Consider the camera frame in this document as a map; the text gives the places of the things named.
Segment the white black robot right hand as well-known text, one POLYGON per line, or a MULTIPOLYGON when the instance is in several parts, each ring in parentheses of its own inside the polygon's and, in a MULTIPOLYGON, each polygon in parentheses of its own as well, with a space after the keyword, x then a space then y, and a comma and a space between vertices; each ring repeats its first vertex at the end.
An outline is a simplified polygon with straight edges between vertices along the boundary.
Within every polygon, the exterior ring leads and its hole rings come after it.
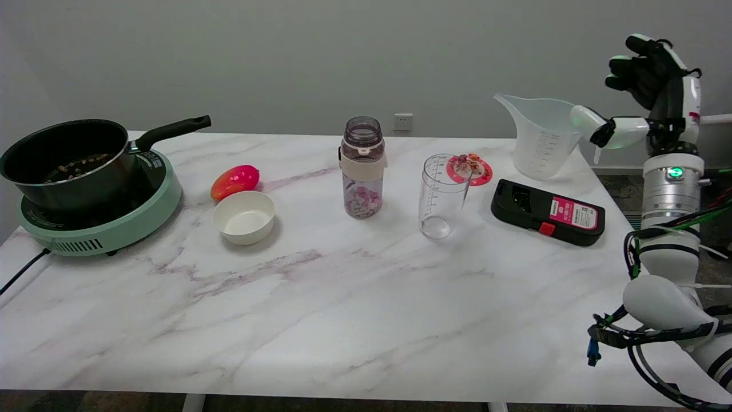
POLYGON ((607 87, 627 92, 646 117, 604 117, 576 105, 569 119, 580 135, 599 149, 624 149, 645 142, 649 157, 672 152, 697 153, 701 128, 701 69, 688 69, 666 39, 633 34, 630 56, 609 60, 607 87))

